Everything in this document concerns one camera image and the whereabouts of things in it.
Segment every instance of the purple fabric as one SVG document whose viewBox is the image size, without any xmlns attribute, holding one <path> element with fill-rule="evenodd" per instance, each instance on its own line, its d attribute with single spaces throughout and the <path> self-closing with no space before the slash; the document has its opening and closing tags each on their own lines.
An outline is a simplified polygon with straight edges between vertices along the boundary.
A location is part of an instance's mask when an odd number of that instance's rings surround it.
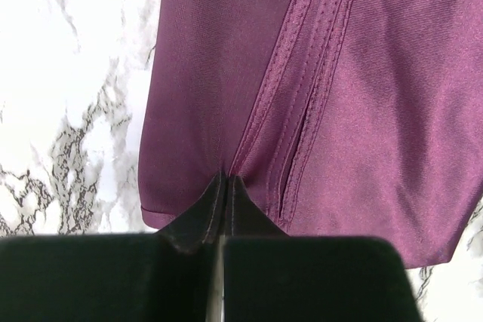
<svg viewBox="0 0 483 322">
<path fill-rule="evenodd" d="M 220 169 L 289 235 L 451 259 L 483 193 L 483 0 L 162 0 L 146 224 Z"/>
</svg>

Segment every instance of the double stitching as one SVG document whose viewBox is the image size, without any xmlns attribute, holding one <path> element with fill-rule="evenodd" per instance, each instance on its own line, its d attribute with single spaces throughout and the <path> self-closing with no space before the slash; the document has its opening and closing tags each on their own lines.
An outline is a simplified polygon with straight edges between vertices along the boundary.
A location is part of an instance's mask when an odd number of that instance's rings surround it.
<svg viewBox="0 0 483 322">
<path fill-rule="evenodd" d="M 232 235 L 235 235 L 235 181 L 232 182 Z"/>
<path fill-rule="evenodd" d="M 214 214 L 217 210 L 217 205 L 218 205 L 218 198 L 220 196 L 220 190 L 221 190 L 221 180 L 218 184 L 218 189 L 217 189 L 217 196 L 216 198 L 214 199 L 215 202 L 213 203 L 213 209 L 211 210 L 211 218 L 210 218 L 210 222 L 208 223 L 208 227 L 206 229 L 206 234 L 205 234 L 205 237 L 203 238 L 202 240 L 202 243 L 206 242 L 206 240 L 208 239 L 208 235 L 210 234 L 210 231 L 211 231 L 211 226 L 213 225 L 213 221 L 214 221 Z"/>
<path fill-rule="evenodd" d="M 274 168 L 274 165 L 275 165 L 275 162 L 278 158 L 278 154 L 280 152 L 280 148 L 281 148 L 281 145 L 282 143 L 285 141 L 285 134 L 287 132 L 287 129 L 288 129 L 288 125 L 289 123 L 291 122 L 291 116 L 292 116 L 292 112 L 294 110 L 294 104 L 296 103 L 296 100 L 297 100 L 297 96 L 299 94 L 299 91 L 303 85 L 303 82 L 305 81 L 306 79 L 306 71 L 307 71 L 307 66 L 308 66 L 308 63 L 309 63 L 309 60 L 311 59 L 312 57 L 312 52 L 313 52 L 313 48 L 314 48 L 314 44 L 315 44 L 315 38 L 317 37 L 318 35 L 318 30 L 320 28 L 320 25 L 321 25 L 321 22 L 322 20 L 324 19 L 324 14 L 325 14 L 325 7 L 327 5 L 327 3 L 329 2 L 330 0 L 324 0 L 324 4 L 322 5 L 322 10 L 321 10 L 321 13 L 319 14 L 318 16 L 318 19 L 317 19 L 317 22 L 316 22 L 316 26 L 315 26 L 315 31 L 314 31 L 314 34 L 313 34 L 313 37 L 312 37 L 312 40 L 310 42 L 310 48 L 309 48 L 309 53 L 308 53 L 308 56 L 304 62 L 304 66 L 303 66 L 303 73 L 302 73 L 302 78 L 300 80 L 300 83 L 298 84 L 298 87 L 297 87 L 297 90 L 296 90 L 296 93 L 295 93 L 295 97 L 294 97 L 294 101 L 292 102 L 291 104 L 291 107 L 290 107 L 290 110 L 289 110 L 289 114 L 288 114 L 288 117 L 285 119 L 285 122 L 284 122 L 284 126 L 283 126 L 283 131 L 282 131 L 282 135 L 280 137 L 280 139 L 278 140 L 278 144 L 277 144 L 277 148 L 275 150 L 275 156 L 273 157 L 271 163 L 270 163 L 270 167 L 269 167 L 269 173 L 268 173 L 268 177 L 267 177 L 267 181 L 266 181 L 266 194 L 267 195 L 270 195 L 270 192 L 269 192 L 269 189 L 270 189 L 270 184 L 271 184 L 271 179 L 272 179 L 272 174 L 273 174 L 273 168 Z M 318 52 L 318 55 L 317 55 L 317 60 L 316 60 L 316 63 L 315 63 L 315 67 L 312 71 L 312 74 L 310 75 L 310 78 L 309 80 L 314 83 L 313 86 L 309 87 L 307 89 L 307 91 L 305 92 L 304 96 L 303 96 L 303 99 L 306 100 L 307 97 L 309 97 L 309 95 L 313 92 L 313 87 L 317 87 L 317 84 L 316 84 L 316 81 L 312 81 L 314 79 L 314 77 L 317 76 L 317 70 L 318 70 L 318 65 L 319 65 L 319 61 L 320 59 L 322 58 L 322 55 L 325 54 L 326 50 L 328 49 L 329 47 L 329 42 L 331 40 L 331 35 L 329 35 L 329 29 L 330 27 L 332 26 L 333 22 L 334 22 L 334 18 L 335 18 L 335 14 L 336 14 L 336 10 L 337 10 L 337 4 L 338 4 L 339 0 L 336 0 L 333 4 L 332 4 L 332 7 L 331 7 L 331 14 L 330 14 L 330 19 L 327 21 L 327 27 L 324 31 L 324 35 L 323 35 L 323 39 L 321 40 L 321 49 L 320 51 Z M 329 41 L 328 43 L 325 45 L 325 41 L 327 39 L 329 35 Z M 303 115 L 304 115 L 304 109 L 305 108 L 302 108 L 301 110 L 299 110 L 299 114 L 297 116 L 297 122 L 296 122 L 296 125 L 298 125 L 301 121 L 301 119 L 303 118 Z M 275 218 L 279 218 L 280 217 L 280 214 L 281 214 L 281 203 L 282 203 L 282 199 L 281 199 L 281 195 L 279 194 L 280 191 L 279 191 L 279 187 L 280 187 L 280 183 L 281 183 L 281 175 L 283 174 L 283 170 L 285 168 L 285 163 L 288 159 L 288 156 L 291 152 L 291 149 L 292 149 L 292 142 L 294 141 L 294 138 L 295 136 L 298 134 L 298 127 L 295 127 L 294 128 L 294 131 L 292 132 L 291 136 L 290 136 L 290 139 L 288 141 L 288 147 L 287 149 L 285 150 L 285 154 L 284 154 L 284 157 L 281 161 L 281 169 L 280 171 L 278 172 L 278 176 L 277 176 L 277 180 L 275 181 L 275 187 L 273 188 L 273 191 L 272 191 L 272 196 L 273 196 L 273 200 L 274 201 L 278 201 L 279 204 L 277 205 L 277 208 L 276 210 L 278 211 L 277 212 L 277 215 L 274 216 Z M 272 205 L 271 203 L 269 204 L 269 214 L 272 212 L 271 211 L 271 208 L 272 208 Z"/>
<path fill-rule="evenodd" d="M 307 161 L 309 160 L 309 155 L 310 155 L 310 152 L 312 151 L 312 147 L 313 147 L 313 144 L 315 142 L 315 136 L 318 132 L 318 128 L 320 126 L 321 119 L 322 119 L 322 116 L 324 114 L 325 105 L 327 103 L 328 94 L 329 94 L 329 91 L 331 89 L 332 79 L 334 77 L 335 68 L 336 68 L 336 65 L 337 65 L 337 58 L 339 56 L 340 49 L 342 47 L 343 38 L 344 38 L 345 31 L 346 31 L 346 28 L 347 28 L 347 24 L 349 22 L 349 13 L 350 13 L 351 4 L 352 4 L 352 0 L 347 0 L 347 2 L 346 2 L 346 12 L 343 15 L 343 28 L 341 29 L 340 36 L 339 36 L 339 39 L 337 41 L 337 45 L 335 47 L 334 56 L 332 58 L 332 61 L 329 63 L 330 69 L 329 69 L 329 72 L 328 72 L 327 81 L 325 82 L 324 93 L 322 94 L 322 98 L 321 98 L 321 102 L 320 102 L 321 106 L 318 108 L 318 112 L 316 113 L 315 125 L 312 128 L 312 133 L 310 135 L 308 145 L 305 148 L 305 150 L 303 151 L 302 150 L 302 148 L 303 148 L 302 143 L 305 140 L 306 133 L 308 132 L 308 129 L 309 129 L 312 110 L 315 108 L 315 106 L 314 106 L 315 103 L 318 102 L 318 100 L 319 100 L 318 91 L 321 88 L 321 85 L 323 84 L 322 81 L 320 81 L 316 85 L 316 87 L 314 89 L 314 93 L 313 93 L 313 95 L 310 99 L 309 109 L 307 111 L 307 116 L 306 116 L 306 122 L 303 125 L 302 134 L 300 135 L 300 148 L 295 153 L 293 167 L 292 167 L 292 170 L 290 172 L 288 182 L 287 182 L 288 187 L 287 187 L 285 195 L 283 195 L 284 199 L 287 198 L 288 200 L 290 200 L 290 199 L 293 200 L 292 203 L 291 203 L 291 208 L 290 208 L 288 214 L 281 221 L 285 230 L 290 228 L 290 224 L 291 224 L 291 222 L 294 218 L 295 209 L 297 208 L 297 205 L 298 205 L 298 193 L 299 193 L 299 190 L 300 190 L 302 175 L 303 175 L 303 172 L 305 170 Z M 328 54 L 326 54 L 324 56 L 324 61 L 323 61 L 322 66 L 321 66 L 320 73 L 318 74 L 319 78 L 321 78 L 321 76 L 324 74 L 324 69 L 325 69 L 325 64 L 327 62 L 327 59 L 328 59 Z M 299 171 L 297 172 L 297 175 L 294 176 L 294 171 L 295 171 L 295 168 L 297 166 L 297 163 L 300 161 L 301 155 L 303 155 L 302 163 L 301 163 Z"/>
<path fill-rule="evenodd" d="M 305 0 L 304 2 L 301 2 L 300 0 L 292 0 L 291 2 L 291 10 L 288 14 L 283 30 L 281 31 L 279 39 L 277 41 L 277 45 L 275 47 L 269 69 L 265 77 L 263 78 L 262 89 L 258 93 L 257 100 L 255 101 L 255 105 L 251 112 L 250 121 L 248 122 L 248 125 L 241 139 L 240 145 L 236 152 L 235 160 L 230 167 L 229 175 L 237 174 L 239 172 L 239 169 L 250 154 L 255 144 L 255 140 L 258 138 L 262 125 L 268 114 L 269 107 L 272 104 L 275 92 L 278 89 L 281 75 L 285 71 L 288 58 L 294 48 L 295 41 L 300 32 L 301 24 L 303 23 L 303 19 L 306 15 L 306 11 L 309 8 L 311 1 L 312 0 Z M 296 10 L 297 13 L 295 14 L 295 17 L 297 17 L 298 15 L 299 20 L 297 22 L 294 22 L 293 17 Z M 285 36 L 289 30 L 289 26 L 292 24 L 294 25 L 294 29 L 292 29 L 292 32 L 290 33 L 291 37 L 288 39 L 287 42 L 285 42 Z M 270 76 L 272 75 L 272 71 L 275 68 L 276 63 L 281 63 L 281 67 L 275 79 L 273 79 Z M 264 102 L 265 105 L 264 108 L 262 108 L 262 110 L 260 111 L 260 108 L 262 107 L 262 102 Z"/>
</svg>

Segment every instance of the marble surface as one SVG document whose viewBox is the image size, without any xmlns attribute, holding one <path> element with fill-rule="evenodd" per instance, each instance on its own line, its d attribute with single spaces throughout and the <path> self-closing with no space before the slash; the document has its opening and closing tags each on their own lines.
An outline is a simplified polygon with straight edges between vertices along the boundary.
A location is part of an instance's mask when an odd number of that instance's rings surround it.
<svg viewBox="0 0 483 322">
<path fill-rule="evenodd" d="M 136 178 L 159 6 L 0 0 L 1 236 L 152 230 Z M 481 321 L 483 206 L 450 263 L 408 276 L 426 322 Z"/>
</svg>

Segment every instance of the hem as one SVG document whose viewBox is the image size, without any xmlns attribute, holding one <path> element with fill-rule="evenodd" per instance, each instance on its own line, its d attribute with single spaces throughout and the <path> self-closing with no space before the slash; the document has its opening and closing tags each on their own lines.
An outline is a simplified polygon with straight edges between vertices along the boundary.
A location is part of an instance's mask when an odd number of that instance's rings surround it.
<svg viewBox="0 0 483 322">
<path fill-rule="evenodd" d="M 154 211 L 146 210 L 143 207 L 141 207 L 141 216 L 144 224 L 154 229 L 162 229 L 177 218 L 177 215 L 156 213 Z"/>
</svg>

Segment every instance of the gray marble veining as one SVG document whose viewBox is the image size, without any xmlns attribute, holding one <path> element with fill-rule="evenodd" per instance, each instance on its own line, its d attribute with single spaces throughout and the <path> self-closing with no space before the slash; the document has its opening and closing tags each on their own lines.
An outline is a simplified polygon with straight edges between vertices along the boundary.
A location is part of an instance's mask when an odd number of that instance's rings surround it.
<svg viewBox="0 0 483 322">
<path fill-rule="evenodd" d="M 0 0 L 1 236 L 151 230 L 137 156 L 159 6 Z M 450 263 L 408 277 L 426 322 L 480 321 L 483 204 Z"/>
</svg>

